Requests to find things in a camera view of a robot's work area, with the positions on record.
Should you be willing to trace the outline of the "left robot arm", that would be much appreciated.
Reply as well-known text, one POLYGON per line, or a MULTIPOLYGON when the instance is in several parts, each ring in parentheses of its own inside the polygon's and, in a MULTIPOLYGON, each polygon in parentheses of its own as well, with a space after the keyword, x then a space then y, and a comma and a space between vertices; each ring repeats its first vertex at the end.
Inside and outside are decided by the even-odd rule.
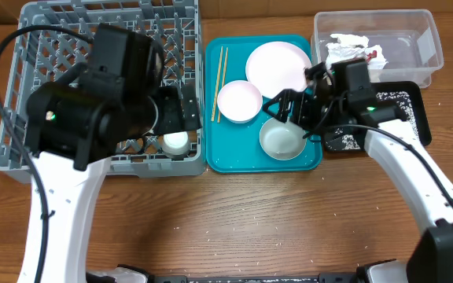
POLYGON ((86 62, 42 84, 26 104, 31 211, 22 282, 130 282, 118 267, 89 274, 86 259, 100 188, 122 141, 201 127, 195 90, 164 86, 155 39, 100 24, 86 62))

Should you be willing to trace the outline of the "white paper cup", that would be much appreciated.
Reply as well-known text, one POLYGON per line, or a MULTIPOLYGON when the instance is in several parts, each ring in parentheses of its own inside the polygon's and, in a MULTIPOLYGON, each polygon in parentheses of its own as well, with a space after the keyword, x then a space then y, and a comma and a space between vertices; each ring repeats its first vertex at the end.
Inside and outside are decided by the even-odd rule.
POLYGON ((165 134, 161 146, 163 153, 173 159, 181 160, 188 156, 190 152, 190 139, 187 132, 177 132, 165 134))

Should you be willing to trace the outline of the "white rice pile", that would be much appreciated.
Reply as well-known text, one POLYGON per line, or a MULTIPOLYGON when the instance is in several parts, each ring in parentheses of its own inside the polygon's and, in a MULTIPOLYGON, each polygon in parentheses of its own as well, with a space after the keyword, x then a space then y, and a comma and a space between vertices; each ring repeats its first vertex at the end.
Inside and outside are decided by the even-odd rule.
MULTIPOLYGON (((411 124, 416 138, 419 141, 422 140, 419 135, 414 106, 408 92, 378 92, 377 99, 379 101, 394 101, 406 114, 407 121, 411 124)), ((352 128, 338 128, 333 133, 327 133, 325 139, 325 150, 337 153, 346 151, 363 151, 363 147, 354 137, 355 134, 361 134, 360 130, 354 130, 352 128)))

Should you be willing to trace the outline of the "grey bowl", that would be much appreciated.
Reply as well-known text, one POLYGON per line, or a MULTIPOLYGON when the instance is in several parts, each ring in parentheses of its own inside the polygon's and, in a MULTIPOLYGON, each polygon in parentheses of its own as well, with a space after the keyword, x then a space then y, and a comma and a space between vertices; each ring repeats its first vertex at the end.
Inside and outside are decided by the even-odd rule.
POLYGON ((291 160, 305 149, 305 132, 294 123, 269 119, 260 129, 260 146, 272 159, 291 160))

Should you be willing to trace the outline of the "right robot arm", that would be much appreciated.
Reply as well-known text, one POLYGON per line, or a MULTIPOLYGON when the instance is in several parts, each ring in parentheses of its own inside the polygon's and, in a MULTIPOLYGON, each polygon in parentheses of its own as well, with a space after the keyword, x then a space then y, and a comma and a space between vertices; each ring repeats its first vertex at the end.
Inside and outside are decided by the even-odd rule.
POLYGON ((416 138, 406 113, 380 101, 367 62, 356 58, 304 71, 313 91, 281 91, 263 105, 322 141, 351 134, 390 177, 414 216, 421 238, 406 263, 388 259, 328 273, 321 282, 453 282, 453 184, 416 138))

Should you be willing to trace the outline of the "red snack wrapper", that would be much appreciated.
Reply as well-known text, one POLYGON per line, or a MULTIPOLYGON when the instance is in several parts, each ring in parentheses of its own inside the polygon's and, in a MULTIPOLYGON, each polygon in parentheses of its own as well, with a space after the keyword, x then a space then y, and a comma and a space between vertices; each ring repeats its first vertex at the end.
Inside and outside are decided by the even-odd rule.
POLYGON ((377 55, 378 55, 378 52, 377 52, 376 50, 374 50, 373 52, 369 53, 369 54, 366 56, 366 58, 367 58, 367 60, 370 61, 371 59, 376 58, 377 55))

